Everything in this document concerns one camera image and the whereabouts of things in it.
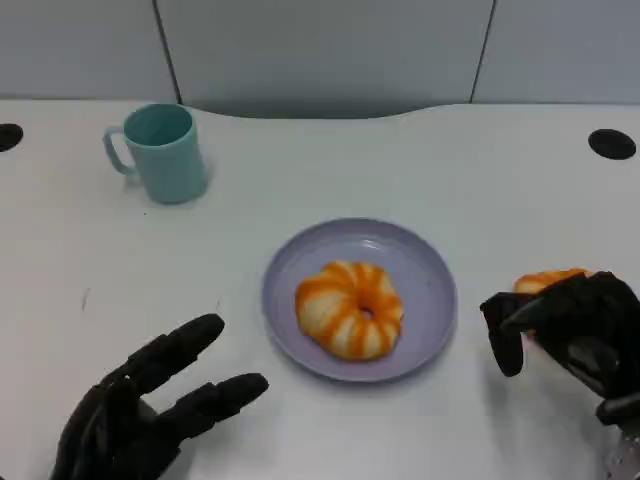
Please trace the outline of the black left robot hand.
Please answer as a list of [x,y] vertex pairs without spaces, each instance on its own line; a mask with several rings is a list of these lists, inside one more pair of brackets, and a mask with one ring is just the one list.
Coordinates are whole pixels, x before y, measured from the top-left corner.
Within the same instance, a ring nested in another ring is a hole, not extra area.
[[156,412],[144,395],[193,364],[222,333],[213,313],[162,334],[92,386],[69,417],[58,442],[54,479],[158,479],[181,445],[211,430],[267,391],[259,373],[206,383]]

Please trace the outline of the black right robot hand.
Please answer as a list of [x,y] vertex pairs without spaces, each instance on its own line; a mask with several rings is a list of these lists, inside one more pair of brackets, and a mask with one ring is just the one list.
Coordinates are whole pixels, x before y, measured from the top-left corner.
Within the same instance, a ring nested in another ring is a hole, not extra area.
[[604,425],[639,425],[639,299],[611,272],[577,273],[537,293],[498,292],[480,305],[506,377],[524,362],[522,336],[602,398]]

